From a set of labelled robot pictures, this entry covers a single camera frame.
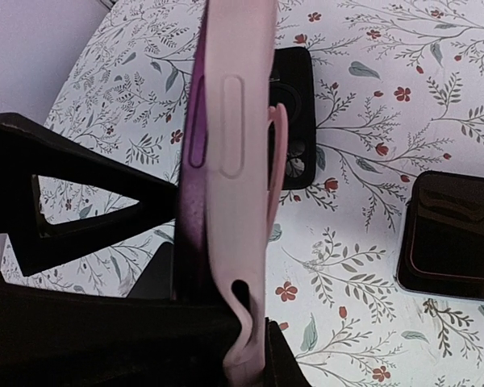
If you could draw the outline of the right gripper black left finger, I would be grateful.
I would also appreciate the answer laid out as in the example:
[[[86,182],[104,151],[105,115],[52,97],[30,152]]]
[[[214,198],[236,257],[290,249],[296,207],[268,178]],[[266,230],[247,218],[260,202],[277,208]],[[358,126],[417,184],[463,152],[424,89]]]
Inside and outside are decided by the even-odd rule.
[[[218,386],[239,333],[224,306],[60,293],[0,278],[0,386]]]

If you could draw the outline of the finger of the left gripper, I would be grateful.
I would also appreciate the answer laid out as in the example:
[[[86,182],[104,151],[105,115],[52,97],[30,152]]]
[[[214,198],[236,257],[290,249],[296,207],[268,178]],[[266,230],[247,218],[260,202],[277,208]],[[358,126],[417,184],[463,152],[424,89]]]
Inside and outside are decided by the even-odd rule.
[[[167,223],[176,201],[170,182],[0,114],[0,234],[25,276]]]

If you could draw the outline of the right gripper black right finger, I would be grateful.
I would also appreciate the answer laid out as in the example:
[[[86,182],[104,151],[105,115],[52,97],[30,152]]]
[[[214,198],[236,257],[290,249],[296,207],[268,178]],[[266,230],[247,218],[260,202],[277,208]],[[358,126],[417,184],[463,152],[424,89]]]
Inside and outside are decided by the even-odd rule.
[[[265,321],[265,387],[310,387],[278,324]]]

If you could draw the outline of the purple phone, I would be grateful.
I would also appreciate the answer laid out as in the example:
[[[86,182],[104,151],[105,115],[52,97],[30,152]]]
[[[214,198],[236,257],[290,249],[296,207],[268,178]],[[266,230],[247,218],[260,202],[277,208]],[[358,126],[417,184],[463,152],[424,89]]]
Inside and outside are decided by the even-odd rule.
[[[190,82],[174,234],[173,296],[196,302],[210,292],[205,196],[207,117],[204,93],[206,32],[200,31]]]

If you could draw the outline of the pink phone case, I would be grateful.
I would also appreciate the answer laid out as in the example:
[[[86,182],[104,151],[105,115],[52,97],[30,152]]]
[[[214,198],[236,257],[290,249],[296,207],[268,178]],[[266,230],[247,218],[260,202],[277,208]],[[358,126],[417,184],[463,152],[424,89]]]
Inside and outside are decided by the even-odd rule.
[[[204,87],[207,242],[214,283],[240,322],[223,358],[232,386],[260,386],[265,369],[269,78],[275,1],[211,1]]]

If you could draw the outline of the black phone case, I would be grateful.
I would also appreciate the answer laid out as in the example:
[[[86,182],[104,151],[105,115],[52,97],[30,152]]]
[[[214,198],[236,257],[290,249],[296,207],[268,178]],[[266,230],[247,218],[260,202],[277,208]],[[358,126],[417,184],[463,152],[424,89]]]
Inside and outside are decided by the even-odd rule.
[[[288,118],[288,144],[283,189],[305,189],[315,179],[315,91],[311,54],[303,47],[274,52],[269,78],[269,104],[283,104]]]

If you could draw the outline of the floral table mat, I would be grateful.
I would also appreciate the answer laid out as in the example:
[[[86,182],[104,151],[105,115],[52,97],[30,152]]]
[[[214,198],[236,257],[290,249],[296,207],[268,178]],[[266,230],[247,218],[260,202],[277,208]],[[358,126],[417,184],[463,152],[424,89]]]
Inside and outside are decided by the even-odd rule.
[[[484,1],[280,1],[311,54],[316,175],[282,192],[266,313],[314,386],[484,386],[484,302],[394,280],[414,179],[484,177]],[[178,179],[201,1],[117,2],[43,124]]]

